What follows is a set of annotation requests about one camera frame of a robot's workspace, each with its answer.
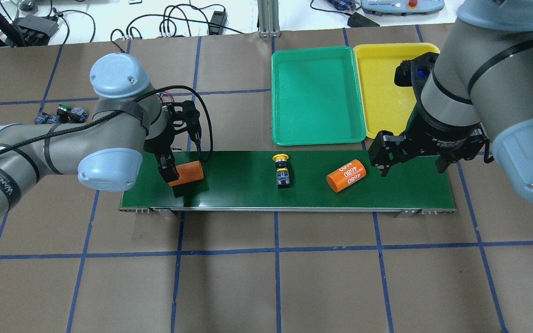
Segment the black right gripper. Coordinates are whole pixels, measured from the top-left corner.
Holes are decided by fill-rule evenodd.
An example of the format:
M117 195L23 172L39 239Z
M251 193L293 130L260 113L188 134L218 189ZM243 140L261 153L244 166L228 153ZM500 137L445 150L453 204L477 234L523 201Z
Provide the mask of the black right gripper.
M459 160L473 160L481 150L489 153L490 140L480 124L452 126L436 120L421 105L416 104L405 131L394 135L379 131L368 149L370 163L387 177L393 165L404 164L416 157L438 156L438 173L444 173Z

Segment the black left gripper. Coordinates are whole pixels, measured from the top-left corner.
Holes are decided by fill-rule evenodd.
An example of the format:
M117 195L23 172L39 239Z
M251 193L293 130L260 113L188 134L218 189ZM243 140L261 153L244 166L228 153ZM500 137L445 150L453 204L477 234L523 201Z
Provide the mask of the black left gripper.
M173 154L168 154L171 152L171 145L176 135L188 133L197 150L201 151L200 116L194 101L161 103L160 115L152 122L152 127L160 130L159 134L146 139L144 152L157 155L157 171L165 183L171 183L180 178L175 157Z

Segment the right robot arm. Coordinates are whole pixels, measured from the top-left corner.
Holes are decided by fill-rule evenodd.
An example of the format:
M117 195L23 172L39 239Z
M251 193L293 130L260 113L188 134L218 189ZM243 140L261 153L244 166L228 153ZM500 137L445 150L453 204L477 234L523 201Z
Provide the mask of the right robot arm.
M402 61L394 84L416 104L402 133L379 131L368 150L381 176L434 155L443 173L484 148L533 203L533 0L466 0L442 52Z

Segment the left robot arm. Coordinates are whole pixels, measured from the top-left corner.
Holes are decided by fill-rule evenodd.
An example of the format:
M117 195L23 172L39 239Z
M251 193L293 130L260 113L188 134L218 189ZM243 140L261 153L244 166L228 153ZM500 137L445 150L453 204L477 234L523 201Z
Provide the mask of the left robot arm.
M133 55L98 59L89 74L99 99L88 123L0 126L0 218L47 175L76 175L82 185L124 192L137 181L143 153L153 154L166 183L182 178L172 143L188 133L202 152L201 112L194 101L163 103L171 89L197 93L185 85L156 89Z

